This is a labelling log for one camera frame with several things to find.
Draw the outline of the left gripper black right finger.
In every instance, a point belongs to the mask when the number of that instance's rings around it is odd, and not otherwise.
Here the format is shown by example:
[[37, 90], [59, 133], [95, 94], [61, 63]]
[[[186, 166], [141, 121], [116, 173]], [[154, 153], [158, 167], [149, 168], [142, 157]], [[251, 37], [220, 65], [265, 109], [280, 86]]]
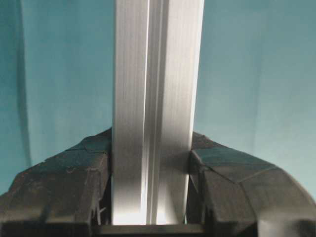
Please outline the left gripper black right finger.
[[194, 133], [187, 221], [213, 237], [313, 237], [316, 203], [282, 168]]

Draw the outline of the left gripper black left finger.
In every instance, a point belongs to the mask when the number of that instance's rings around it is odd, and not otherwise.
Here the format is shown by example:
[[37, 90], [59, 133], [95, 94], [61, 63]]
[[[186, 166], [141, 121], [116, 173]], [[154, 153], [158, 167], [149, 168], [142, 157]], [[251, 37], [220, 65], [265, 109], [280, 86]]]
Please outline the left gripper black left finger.
[[3, 237], [89, 237], [111, 222], [110, 129], [18, 173], [0, 197]]

